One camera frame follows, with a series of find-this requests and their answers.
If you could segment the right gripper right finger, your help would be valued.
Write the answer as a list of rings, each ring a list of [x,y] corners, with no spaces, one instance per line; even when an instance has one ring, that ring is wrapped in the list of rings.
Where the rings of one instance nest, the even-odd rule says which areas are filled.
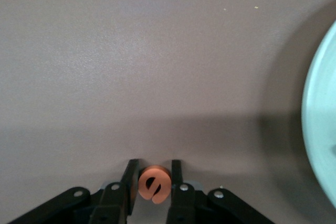
[[[171,205],[167,223],[273,223],[231,191],[215,188],[208,194],[183,180],[182,163],[171,164]]]

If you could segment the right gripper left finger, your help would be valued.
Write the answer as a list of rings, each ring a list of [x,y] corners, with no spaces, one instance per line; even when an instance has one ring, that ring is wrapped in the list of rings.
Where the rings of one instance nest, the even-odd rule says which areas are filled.
[[[139,160],[129,160],[120,181],[91,194],[73,187],[11,223],[127,223],[138,191]]]

